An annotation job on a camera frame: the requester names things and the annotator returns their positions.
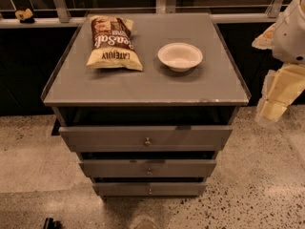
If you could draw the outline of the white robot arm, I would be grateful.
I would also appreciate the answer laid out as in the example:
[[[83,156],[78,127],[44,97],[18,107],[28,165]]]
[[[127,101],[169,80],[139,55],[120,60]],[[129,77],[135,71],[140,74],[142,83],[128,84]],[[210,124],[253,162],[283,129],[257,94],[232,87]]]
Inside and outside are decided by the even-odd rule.
[[[255,121],[268,125],[277,122],[305,91],[305,0],[292,0],[252,46],[271,50],[283,63],[279,70],[268,71],[256,108]]]

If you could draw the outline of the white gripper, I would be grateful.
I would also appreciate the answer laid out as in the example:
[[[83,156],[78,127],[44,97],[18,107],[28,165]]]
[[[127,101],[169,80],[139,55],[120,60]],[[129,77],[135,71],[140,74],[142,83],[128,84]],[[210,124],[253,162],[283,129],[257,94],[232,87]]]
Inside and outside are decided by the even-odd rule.
[[[275,24],[261,33],[252,43],[259,50],[273,48]],[[274,81],[267,94],[267,99],[260,99],[256,107],[255,121],[258,123],[277,122],[305,90],[305,67],[285,63],[274,75]]]

